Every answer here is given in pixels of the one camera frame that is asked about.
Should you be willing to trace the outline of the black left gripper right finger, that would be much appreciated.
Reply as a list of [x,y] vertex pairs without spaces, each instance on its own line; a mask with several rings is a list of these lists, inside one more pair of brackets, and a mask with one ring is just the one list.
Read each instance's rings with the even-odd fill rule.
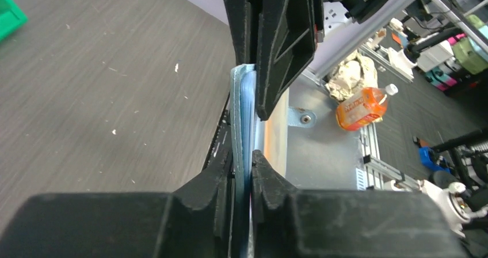
[[298,189],[252,154],[255,257],[465,257],[422,193]]

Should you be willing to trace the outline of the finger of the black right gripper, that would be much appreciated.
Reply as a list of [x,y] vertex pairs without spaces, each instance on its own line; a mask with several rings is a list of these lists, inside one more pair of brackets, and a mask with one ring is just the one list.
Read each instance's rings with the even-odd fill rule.
[[257,61],[258,24],[262,0],[224,0],[236,63]]

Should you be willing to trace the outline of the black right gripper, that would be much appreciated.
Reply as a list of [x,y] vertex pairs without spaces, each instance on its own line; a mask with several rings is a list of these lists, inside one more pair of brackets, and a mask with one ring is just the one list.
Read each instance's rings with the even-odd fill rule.
[[389,0],[262,0],[256,61],[256,113],[266,121],[311,62],[336,18],[363,23]]

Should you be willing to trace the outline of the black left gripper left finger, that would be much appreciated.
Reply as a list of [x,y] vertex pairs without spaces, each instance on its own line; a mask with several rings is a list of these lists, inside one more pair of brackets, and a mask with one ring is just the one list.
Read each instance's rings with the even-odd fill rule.
[[1,235],[2,257],[226,257],[232,154],[172,193],[45,193]]

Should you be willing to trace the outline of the blue leather card holder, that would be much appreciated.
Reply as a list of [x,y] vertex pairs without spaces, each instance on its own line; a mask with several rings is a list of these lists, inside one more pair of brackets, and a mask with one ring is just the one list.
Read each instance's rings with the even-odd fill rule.
[[231,70],[230,76],[230,128],[235,173],[230,256],[247,257],[251,220],[251,157],[261,144],[256,139],[260,120],[255,109],[255,65],[238,65]]

